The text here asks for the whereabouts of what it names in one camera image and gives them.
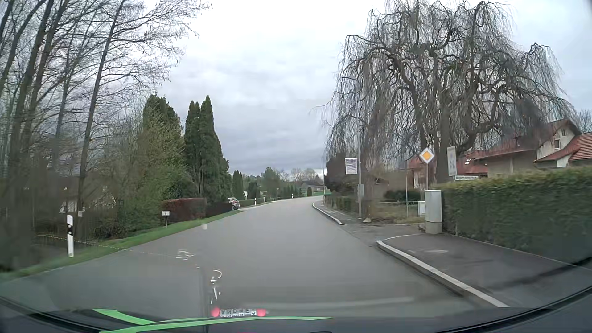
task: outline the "hedge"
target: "hedge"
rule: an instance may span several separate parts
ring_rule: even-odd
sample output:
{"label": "hedge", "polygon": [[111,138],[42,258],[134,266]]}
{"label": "hedge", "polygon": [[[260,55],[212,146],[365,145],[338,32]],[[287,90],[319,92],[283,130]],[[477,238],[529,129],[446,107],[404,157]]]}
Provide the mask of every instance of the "hedge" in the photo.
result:
{"label": "hedge", "polygon": [[205,198],[172,199],[162,202],[162,209],[170,210],[170,216],[167,217],[169,223],[202,219],[206,214],[206,206]]}
{"label": "hedge", "polygon": [[592,255],[592,167],[439,188],[447,232],[565,262]]}
{"label": "hedge", "polygon": [[418,190],[410,188],[407,193],[405,190],[388,190],[383,197],[386,199],[385,201],[406,201],[406,197],[409,201],[419,201],[422,194]]}
{"label": "hedge", "polygon": [[326,204],[335,209],[343,212],[358,212],[358,205],[356,204],[356,199],[353,197],[325,196],[324,198],[327,200]]}
{"label": "hedge", "polygon": [[232,210],[232,204],[229,202],[218,202],[208,205],[205,209],[205,216],[212,217],[216,215],[220,215],[223,213],[227,213]]}

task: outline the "white road marking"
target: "white road marking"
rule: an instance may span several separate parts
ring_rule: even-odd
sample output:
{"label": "white road marking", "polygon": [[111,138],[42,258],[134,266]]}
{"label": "white road marking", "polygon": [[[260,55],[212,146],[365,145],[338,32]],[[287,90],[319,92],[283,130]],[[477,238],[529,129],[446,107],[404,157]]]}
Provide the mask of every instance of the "white road marking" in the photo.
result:
{"label": "white road marking", "polygon": [[321,213],[323,213],[323,214],[327,215],[328,217],[330,217],[331,219],[333,219],[335,222],[337,222],[338,225],[343,225],[343,226],[346,225],[345,223],[342,223],[338,218],[331,216],[330,214],[328,214],[327,212],[325,212],[321,208],[318,208],[317,206],[315,206],[314,203],[313,203],[313,207],[316,210],[320,211]]}
{"label": "white road marking", "polygon": [[442,254],[448,252],[448,250],[427,250],[424,252]]}
{"label": "white road marking", "polygon": [[386,241],[387,239],[393,239],[393,238],[399,238],[399,237],[405,237],[405,236],[415,236],[415,235],[421,235],[421,233],[411,233],[409,235],[401,235],[401,236],[389,237],[389,238],[383,239],[383,241]]}
{"label": "white road marking", "polygon": [[464,289],[467,292],[470,292],[470,293],[474,294],[475,296],[477,296],[477,297],[481,298],[482,300],[485,300],[485,301],[487,301],[487,302],[489,302],[489,303],[497,306],[498,308],[507,308],[507,307],[509,307],[509,305],[503,303],[502,301],[500,301],[498,299],[495,299],[495,298],[489,296],[488,294],[485,294],[485,293],[483,293],[483,292],[481,292],[481,291],[479,291],[479,290],[477,290],[477,289],[475,289],[475,288],[467,285],[466,283],[461,282],[461,281],[459,281],[459,280],[457,280],[457,279],[455,279],[455,278],[453,278],[453,277],[451,277],[451,276],[449,276],[449,275],[447,275],[447,274],[445,274],[445,273],[443,273],[443,272],[435,269],[434,267],[426,264],[425,262],[417,259],[416,257],[414,257],[412,255],[406,254],[405,252],[403,252],[403,251],[401,251],[399,249],[395,249],[394,247],[385,244],[383,241],[377,241],[377,243],[380,246],[382,246],[383,248],[386,248],[389,251],[392,251],[392,252],[400,255],[401,257],[403,257],[403,258],[411,261],[413,264],[418,265],[419,267],[421,267],[421,268],[429,271],[430,273],[432,273],[432,274],[434,274],[436,276],[439,276],[440,278],[442,278],[442,279],[444,279],[444,280],[446,280],[446,281],[454,284],[455,286],[457,286],[459,288]]}

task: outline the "pole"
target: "pole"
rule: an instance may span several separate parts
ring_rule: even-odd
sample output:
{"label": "pole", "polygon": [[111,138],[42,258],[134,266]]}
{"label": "pole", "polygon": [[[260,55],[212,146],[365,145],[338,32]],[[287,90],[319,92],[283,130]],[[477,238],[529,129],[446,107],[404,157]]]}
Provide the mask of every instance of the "pole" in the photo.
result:
{"label": "pole", "polygon": [[407,191],[407,166],[405,166],[405,210],[407,217],[409,217],[409,193]]}
{"label": "pole", "polygon": [[362,162],[360,160],[360,146],[362,145],[362,131],[358,133],[358,217],[362,218]]}
{"label": "pole", "polygon": [[66,242],[68,244],[68,257],[74,257],[74,217],[72,215],[66,215],[66,223],[68,228],[68,234],[66,236]]}

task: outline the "parked car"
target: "parked car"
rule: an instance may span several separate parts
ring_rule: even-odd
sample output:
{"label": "parked car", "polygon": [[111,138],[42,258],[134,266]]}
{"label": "parked car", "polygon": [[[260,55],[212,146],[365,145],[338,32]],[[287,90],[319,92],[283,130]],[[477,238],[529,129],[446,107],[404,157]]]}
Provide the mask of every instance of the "parked car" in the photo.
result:
{"label": "parked car", "polygon": [[232,210],[237,210],[240,208],[240,202],[237,198],[228,198],[228,202],[232,204]]}

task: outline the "roof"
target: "roof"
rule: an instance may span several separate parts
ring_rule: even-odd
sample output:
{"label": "roof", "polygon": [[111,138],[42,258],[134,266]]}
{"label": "roof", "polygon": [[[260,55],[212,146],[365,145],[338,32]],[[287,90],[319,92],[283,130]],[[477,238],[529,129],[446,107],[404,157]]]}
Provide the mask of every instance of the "roof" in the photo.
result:
{"label": "roof", "polygon": [[314,180],[305,180],[302,183],[308,186],[323,186],[322,184],[319,184],[317,181]]}
{"label": "roof", "polygon": [[534,131],[529,136],[516,136],[511,139],[506,139],[489,149],[486,154],[475,158],[476,160],[499,157],[504,155],[510,155],[520,152],[527,152],[539,149],[547,140],[552,138],[557,131],[564,127],[569,126],[571,130],[576,134],[581,134],[578,127],[570,119],[561,119],[552,121],[541,129]]}
{"label": "roof", "polygon": [[485,155],[486,151],[473,151],[465,156],[460,156],[456,160],[456,173],[458,175],[475,175],[475,174],[487,174],[487,166],[483,164],[476,164],[475,159],[477,157]]}
{"label": "roof", "polygon": [[572,154],[570,161],[592,159],[592,132],[577,135],[571,139],[571,141],[563,149],[549,154],[543,158],[539,158],[535,161],[535,163],[556,161],[560,158],[566,157],[569,154]]}

